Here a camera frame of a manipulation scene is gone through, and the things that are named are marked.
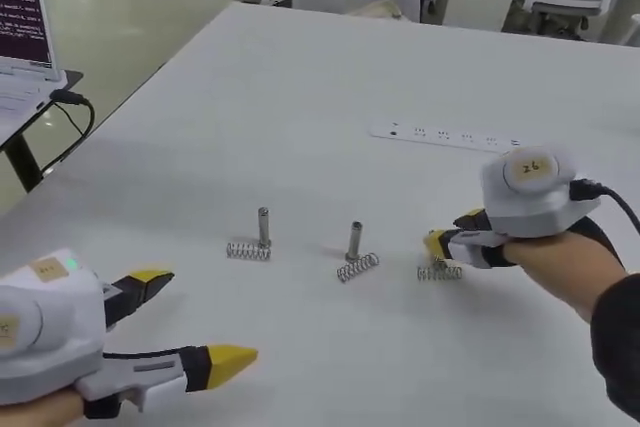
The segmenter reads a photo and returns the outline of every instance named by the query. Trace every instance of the metal pin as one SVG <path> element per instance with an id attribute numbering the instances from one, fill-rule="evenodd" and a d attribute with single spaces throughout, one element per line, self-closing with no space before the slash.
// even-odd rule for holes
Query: metal pin
<path id="1" fill-rule="evenodd" d="M 362 236 L 362 224 L 358 221 L 351 224 L 351 237 L 349 238 L 349 250 L 344 258 L 347 262 L 355 262 L 360 258 L 360 237 Z"/>
<path id="2" fill-rule="evenodd" d="M 271 239 L 269 238 L 269 209 L 266 207 L 260 207 L 258 209 L 258 228 L 260 229 L 258 245 L 263 249 L 271 247 Z"/>

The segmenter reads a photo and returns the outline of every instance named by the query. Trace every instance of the laptop screen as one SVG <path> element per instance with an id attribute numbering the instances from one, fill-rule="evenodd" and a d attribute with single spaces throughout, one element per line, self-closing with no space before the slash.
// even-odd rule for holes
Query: laptop screen
<path id="1" fill-rule="evenodd" d="M 40 0 L 0 0 L 0 57 L 52 67 Z"/>

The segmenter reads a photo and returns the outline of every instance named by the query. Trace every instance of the laptop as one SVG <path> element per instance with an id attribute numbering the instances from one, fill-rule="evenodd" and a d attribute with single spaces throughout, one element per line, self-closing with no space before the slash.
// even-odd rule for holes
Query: laptop
<path id="1" fill-rule="evenodd" d="M 44 0 L 0 0 L 0 142 L 66 83 Z"/>

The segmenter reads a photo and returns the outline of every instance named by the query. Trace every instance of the floor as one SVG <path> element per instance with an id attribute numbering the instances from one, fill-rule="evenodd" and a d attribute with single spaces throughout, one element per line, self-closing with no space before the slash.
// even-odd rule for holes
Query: floor
<path id="1" fill-rule="evenodd" d="M 45 0 L 59 65 L 84 73 L 74 89 L 85 95 L 102 122 L 169 60 L 229 0 Z M 70 107 L 80 126 L 81 107 Z M 55 109 L 26 134 L 40 165 L 76 138 Z M 25 194 L 4 154 L 0 157 L 0 214 Z"/>

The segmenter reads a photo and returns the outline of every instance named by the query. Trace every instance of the green led light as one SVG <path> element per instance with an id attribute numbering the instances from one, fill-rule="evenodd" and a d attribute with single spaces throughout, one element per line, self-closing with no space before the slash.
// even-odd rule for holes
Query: green led light
<path id="1" fill-rule="evenodd" d="M 75 259 L 67 260 L 67 268 L 69 270 L 78 270 L 80 266 L 78 265 L 78 261 Z"/>

